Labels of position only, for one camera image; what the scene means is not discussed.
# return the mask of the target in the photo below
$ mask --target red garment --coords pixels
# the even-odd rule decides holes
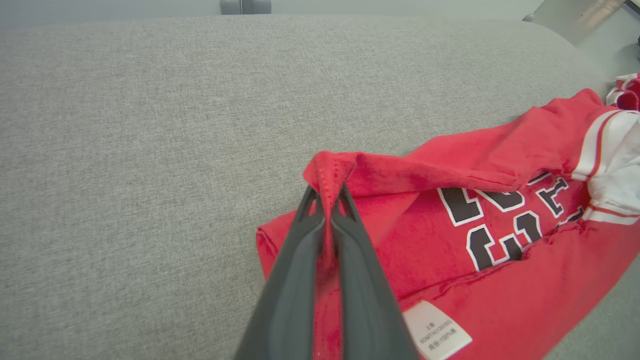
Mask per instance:
[[[320,152],[304,176],[325,213],[346,179],[401,309],[426,300],[470,334],[451,359],[541,359],[640,250],[639,116],[583,90],[403,158]],[[293,216],[258,230],[265,276]],[[341,359],[328,228],[324,240],[314,355]]]

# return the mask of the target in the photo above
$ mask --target white wall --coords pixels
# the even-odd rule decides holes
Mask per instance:
[[[271,0],[273,13],[429,15],[520,20],[543,0]],[[0,29],[219,15],[220,0],[0,0]]]
[[[622,6],[577,47],[612,80],[640,72],[640,15]]]

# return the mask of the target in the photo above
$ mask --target clothing tag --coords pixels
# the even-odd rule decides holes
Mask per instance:
[[[429,302],[420,302],[403,316],[415,346],[427,360],[447,359],[471,342],[466,331]]]

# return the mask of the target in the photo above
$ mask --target red fabric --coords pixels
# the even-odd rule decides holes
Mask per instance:
[[[320,152],[304,176],[321,194],[325,213],[346,180],[403,311],[429,301],[471,335],[472,343],[451,359],[540,359],[613,287],[640,250],[632,236],[638,222],[568,222],[589,204],[586,183],[571,180],[585,135],[611,110],[583,90],[504,126],[434,138],[403,158]],[[544,172],[550,174],[529,184]],[[467,190],[468,200],[460,202],[462,190],[447,190],[452,187],[487,193]],[[555,187],[554,196],[539,195]],[[458,196],[457,202],[448,200],[454,207],[473,214],[477,203],[482,215],[456,223],[445,192]],[[522,197],[523,204],[502,209],[490,200],[499,195],[490,192]],[[265,276],[293,216],[258,230]],[[542,238],[531,238],[536,228],[531,222],[526,230],[518,228],[517,219],[537,219]],[[472,233],[495,244],[474,252],[468,244],[478,238],[469,242]],[[314,354],[340,359],[337,261],[328,229],[326,235],[318,262]],[[506,244],[524,249],[511,255],[522,260],[506,261]]]

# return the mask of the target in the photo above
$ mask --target gray cushion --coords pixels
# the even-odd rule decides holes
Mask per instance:
[[[406,154],[606,90],[551,31],[486,20],[32,29],[2,35],[0,64],[3,359],[228,358],[264,284],[255,229],[296,207],[315,152]],[[562,358],[610,355],[585,344]]]

